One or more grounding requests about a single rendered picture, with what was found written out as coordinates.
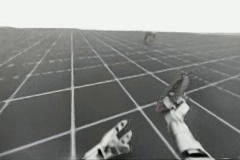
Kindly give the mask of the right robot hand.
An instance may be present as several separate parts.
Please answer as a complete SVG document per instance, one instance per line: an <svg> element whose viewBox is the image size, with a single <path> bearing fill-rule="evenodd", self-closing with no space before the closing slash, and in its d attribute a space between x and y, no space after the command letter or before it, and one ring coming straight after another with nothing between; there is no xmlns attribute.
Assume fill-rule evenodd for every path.
<svg viewBox="0 0 240 160"><path fill-rule="evenodd" d="M169 97L165 97L163 99L163 105L167 111L174 111L181 117L184 117L190 110L189 105L183 97L179 97L176 101L173 101Z"/></svg>

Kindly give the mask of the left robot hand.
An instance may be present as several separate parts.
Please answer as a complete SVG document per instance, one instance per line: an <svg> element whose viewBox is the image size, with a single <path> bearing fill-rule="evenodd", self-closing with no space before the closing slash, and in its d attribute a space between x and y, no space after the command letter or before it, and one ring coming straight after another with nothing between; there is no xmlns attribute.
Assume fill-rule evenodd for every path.
<svg viewBox="0 0 240 160"><path fill-rule="evenodd" d="M133 132L129 127L130 123L127 119L119 121L110 130L109 144L114 147L130 147Z"/></svg>

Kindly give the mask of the dark steering wheel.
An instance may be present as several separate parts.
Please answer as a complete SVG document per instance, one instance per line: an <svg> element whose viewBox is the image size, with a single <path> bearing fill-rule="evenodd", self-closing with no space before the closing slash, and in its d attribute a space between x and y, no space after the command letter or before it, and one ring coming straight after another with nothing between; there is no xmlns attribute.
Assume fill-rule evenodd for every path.
<svg viewBox="0 0 240 160"><path fill-rule="evenodd" d="M185 99L185 90L188 88L189 82L190 79L187 73L181 73L176 76L174 81L166 90L166 93L158 98L155 110L157 112L167 112L166 108L163 105L163 99L165 97L169 97L173 101L176 101L179 97L183 97Z"/></svg>

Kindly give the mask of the grey cart with brown box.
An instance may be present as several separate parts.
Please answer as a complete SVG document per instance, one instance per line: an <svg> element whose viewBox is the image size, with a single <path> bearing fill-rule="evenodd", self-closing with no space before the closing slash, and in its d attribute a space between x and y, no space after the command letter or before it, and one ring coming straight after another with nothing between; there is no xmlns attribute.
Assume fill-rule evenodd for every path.
<svg viewBox="0 0 240 160"><path fill-rule="evenodd" d="M156 33L155 32L146 32L145 37L143 39L143 42L145 44L151 44L155 41L156 39Z"/></svg>

